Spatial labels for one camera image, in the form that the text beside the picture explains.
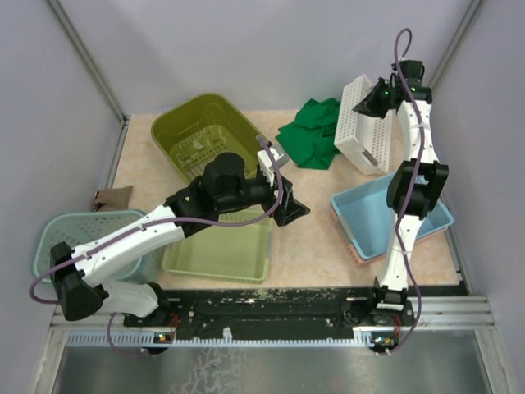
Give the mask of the white perforated basket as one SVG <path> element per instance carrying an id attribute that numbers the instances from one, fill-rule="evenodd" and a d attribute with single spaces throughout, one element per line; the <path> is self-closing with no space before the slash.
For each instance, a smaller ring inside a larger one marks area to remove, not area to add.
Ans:
<path id="1" fill-rule="evenodd" d="M 389 172 L 393 123 L 392 111 L 384 118 L 354 111 L 371 91 L 372 82 L 365 74 L 344 87 L 334 138 L 334 146 L 366 176 Z"/>

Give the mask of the light blue perforated basket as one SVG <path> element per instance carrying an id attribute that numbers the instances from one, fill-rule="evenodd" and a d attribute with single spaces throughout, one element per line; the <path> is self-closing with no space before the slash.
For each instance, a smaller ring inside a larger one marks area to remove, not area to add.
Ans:
<path id="1" fill-rule="evenodd" d="M 337 193 L 331 197 L 331 207 L 349 225 L 357 241 L 360 241 L 356 226 L 360 223 L 377 226 L 381 214 L 393 211 L 386 204 L 388 186 L 393 174 L 381 176 L 373 181 Z"/>

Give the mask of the pink perforated basket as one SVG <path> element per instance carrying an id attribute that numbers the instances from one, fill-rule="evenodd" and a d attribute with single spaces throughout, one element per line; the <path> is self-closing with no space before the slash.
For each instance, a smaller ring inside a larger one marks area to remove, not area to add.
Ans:
<path id="1" fill-rule="evenodd" d="M 386 256 L 390 236 L 393 233 L 393 220 L 390 213 L 382 213 L 377 226 L 359 223 L 356 230 L 360 241 L 356 240 L 349 225 L 332 207 L 330 207 L 330 214 L 340 239 L 356 264 L 372 263 Z M 453 223 L 454 219 L 446 206 L 436 208 L 425 219 L 416 243 L 424 242 L 443 233 Z"/>

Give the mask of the large olive green container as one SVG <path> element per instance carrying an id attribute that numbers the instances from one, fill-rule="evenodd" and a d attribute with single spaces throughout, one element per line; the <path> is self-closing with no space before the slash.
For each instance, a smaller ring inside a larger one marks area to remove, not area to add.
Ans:
<path id="1" fill-rule="evenodd" d="M 187 184 L 156 209 L 157 218 L 216 221 L 251 207 L 274 213 L 275 187 L 257 158 L 260 133 L 226 98 L 192 98 L 162 114 L 151 136 Z"/>

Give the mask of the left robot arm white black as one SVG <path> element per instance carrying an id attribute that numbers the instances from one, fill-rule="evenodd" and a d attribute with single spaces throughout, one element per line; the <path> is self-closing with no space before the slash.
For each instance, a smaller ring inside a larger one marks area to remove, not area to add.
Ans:
<path id="1" fill-rule="evenodd" d="M 265 151 L 258 155 L 252 178 L 244 174 L 242 157 L 221 153 L 202 175 L 136 222 L 87 244 L 53 246 L 51 281 L 65 319 L 74 322 L 107 312 L 162 325 L 171 315 L 162 288 L 153 282 L 116 281 L 117 271 L 154 250 L 218 225 L 222 214 L 258 205 L 279 227 L 308 215 L 309 208 L 294 198 L 291 182 L 276 174 L 277 158 Z"/>

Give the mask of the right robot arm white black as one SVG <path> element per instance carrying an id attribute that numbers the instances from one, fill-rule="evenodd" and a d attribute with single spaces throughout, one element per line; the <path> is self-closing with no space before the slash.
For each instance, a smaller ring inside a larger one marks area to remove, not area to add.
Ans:
<path id="1" fill-rule="evenodd" d="M 393 211 L 394 227 L 386 252 L 386 268 L 374 280 L 366 305 L 367 317 L 386 324 L 401 315 L 407 304 L 409 261 L 419 230 L 435 208 L 449 167 L 437 157 L 431 137 L 431 89 L 422 84 L 421 61 L 402 60 L 392 66 L 390 79 L 380 78 L 353 108 L 367 117 L 383 118 L 394 110 L 404 137 L 404 160 L 386 192 L 386 205 Z"/>

